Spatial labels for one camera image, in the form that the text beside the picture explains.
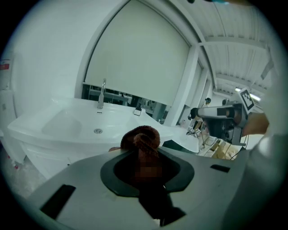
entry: gray floor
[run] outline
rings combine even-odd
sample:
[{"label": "gray floor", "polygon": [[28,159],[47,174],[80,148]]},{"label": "gray floor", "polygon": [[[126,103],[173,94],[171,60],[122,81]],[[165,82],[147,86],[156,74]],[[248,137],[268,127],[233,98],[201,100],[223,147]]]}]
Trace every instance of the gray floor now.
[{"label": "gray floor", "polygon": [[4,148],[0,150],[1,171],[12,192],[27,198],[46,179],[26,157],[24,164],[15,169]]}]

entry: sink drain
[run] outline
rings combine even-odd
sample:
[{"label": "sink drain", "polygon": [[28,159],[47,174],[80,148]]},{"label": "sink drain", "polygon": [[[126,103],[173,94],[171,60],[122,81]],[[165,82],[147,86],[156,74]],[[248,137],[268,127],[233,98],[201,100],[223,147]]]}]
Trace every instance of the sink drain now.
[{"label": "sink drain", "polygon": [[102,132],[103,132],[103,130],[100,128],[94,129],[94,133],[96,133],[96,134],[100,134]]}]

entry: red label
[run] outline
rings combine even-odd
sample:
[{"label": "red label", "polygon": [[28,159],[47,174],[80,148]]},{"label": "red label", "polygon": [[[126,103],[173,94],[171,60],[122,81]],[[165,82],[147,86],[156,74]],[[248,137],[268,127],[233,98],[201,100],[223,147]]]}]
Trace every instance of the red label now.
[{"label": "red label", "polygon": [[8,70],[9,64],[0,65],[0,70]]}]

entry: brown towel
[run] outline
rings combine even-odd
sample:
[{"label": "brown towel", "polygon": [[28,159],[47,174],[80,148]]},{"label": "brown towel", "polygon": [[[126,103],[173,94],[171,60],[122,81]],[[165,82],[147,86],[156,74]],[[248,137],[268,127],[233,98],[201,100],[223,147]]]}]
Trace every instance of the brown towel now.
[{"label": "brown towel", "polygon": [[128,178],[136,188],[162,182],[162,163],[157,148],[160,145],[158,131],[150,126],[139,126],[126,133],[121,141],[121,149],[138,150],[138,157],[131,165],[134,170]]}]

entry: bottle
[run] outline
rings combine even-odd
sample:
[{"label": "bottle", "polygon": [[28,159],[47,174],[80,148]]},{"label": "bottle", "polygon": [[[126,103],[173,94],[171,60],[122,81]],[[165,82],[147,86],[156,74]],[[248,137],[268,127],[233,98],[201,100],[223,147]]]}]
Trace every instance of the bottle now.
[{"label": "bottle", "polygon": [[136,107],[136,109],[134,110],[134,114],[137,115],[137,116],[140,116],[141,114],[141,103],[139,103],[139,105]]}]

